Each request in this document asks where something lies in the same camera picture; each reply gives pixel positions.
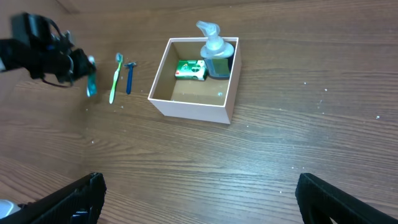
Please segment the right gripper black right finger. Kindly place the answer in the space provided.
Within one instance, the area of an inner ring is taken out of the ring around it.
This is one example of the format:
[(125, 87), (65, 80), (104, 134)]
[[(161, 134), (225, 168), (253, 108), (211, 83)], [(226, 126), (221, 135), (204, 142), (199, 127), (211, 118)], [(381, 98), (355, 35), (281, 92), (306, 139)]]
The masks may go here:
[(300, 174), (295, 196), (304, 223), (397, 224), (397, 219), (311, 173)]

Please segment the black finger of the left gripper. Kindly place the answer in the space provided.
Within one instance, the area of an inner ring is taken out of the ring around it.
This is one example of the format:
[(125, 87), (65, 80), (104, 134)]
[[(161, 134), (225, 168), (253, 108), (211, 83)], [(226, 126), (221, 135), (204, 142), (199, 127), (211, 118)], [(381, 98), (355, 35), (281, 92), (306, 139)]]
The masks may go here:
[(78, 80), (84, 76), (95, 73), (96, 67), (89, 61), (82, 49), (73, 51), (73, 79)]

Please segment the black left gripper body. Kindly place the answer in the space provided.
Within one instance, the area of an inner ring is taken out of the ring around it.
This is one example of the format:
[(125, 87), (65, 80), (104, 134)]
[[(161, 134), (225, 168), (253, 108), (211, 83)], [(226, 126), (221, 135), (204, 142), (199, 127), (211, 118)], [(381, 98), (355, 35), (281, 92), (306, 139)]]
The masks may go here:
[(60, 84), (73, 84), (74, 63), (70, 54), (75, 45), (70, 31), (67, 30), (59, 36), (51, 33), (41, 44), (36, 49), (39, 53), (39, 64), (29, 72), (30, 77), (51, 84), (45, 79), (45, 74), (49, 73), (55, 75)]

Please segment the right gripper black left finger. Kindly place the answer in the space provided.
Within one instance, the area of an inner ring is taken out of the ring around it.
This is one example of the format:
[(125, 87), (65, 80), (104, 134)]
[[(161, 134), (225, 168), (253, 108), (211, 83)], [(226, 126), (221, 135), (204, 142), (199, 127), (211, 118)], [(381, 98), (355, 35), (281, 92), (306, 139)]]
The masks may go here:
[(105, 195), (103, 174), (93, 172), (36, 202), (19, 204), (1, 224), (97, 224)]

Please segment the green soap bar packet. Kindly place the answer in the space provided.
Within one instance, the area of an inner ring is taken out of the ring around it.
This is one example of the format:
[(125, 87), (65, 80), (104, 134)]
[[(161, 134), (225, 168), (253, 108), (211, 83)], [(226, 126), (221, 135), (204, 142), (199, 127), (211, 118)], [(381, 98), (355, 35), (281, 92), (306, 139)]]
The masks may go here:
[(179, 60), (175, 78), (179, 80), (205, 81), (208, 70), (204, 60)]

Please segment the clear soap pump bottle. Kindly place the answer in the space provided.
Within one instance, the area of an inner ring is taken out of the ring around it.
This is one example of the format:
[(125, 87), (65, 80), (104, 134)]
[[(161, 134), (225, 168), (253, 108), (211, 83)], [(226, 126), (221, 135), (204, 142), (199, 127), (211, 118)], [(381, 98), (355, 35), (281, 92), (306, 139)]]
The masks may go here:
[(196, 26), (207, 38), (200, 55), (206, 63), (209, 77), (217, 80), (229, 79), (234, 57), (233, 45), (220, 36), (218, 24), (198, 21)]

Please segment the teal toothpaste tube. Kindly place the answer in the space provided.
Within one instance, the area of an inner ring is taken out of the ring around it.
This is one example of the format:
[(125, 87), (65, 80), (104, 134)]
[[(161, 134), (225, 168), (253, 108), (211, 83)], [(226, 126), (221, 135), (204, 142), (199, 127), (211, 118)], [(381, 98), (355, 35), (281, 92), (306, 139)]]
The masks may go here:
[[(95, 68), (95, 58), (90, 55), (88, 57), (89, 62)], [(97, 86), (96, 86), (96, 68), (92, 73), (88, 75), (87, 86), (86, 86), (86, 95), (87, 97), (91, 97), (97, 94)]]

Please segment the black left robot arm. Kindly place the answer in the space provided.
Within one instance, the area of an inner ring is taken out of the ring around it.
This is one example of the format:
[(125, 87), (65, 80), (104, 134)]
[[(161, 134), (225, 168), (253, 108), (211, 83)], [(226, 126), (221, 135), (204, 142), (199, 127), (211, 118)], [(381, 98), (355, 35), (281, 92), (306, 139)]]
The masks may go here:
[(24, 68), (31, 79), (68, 88), (95, 73), (70, 31), (61, 32), (48, 17), (22, 12), (11, 17), (10, 39), (1, 39), (1, 72)]

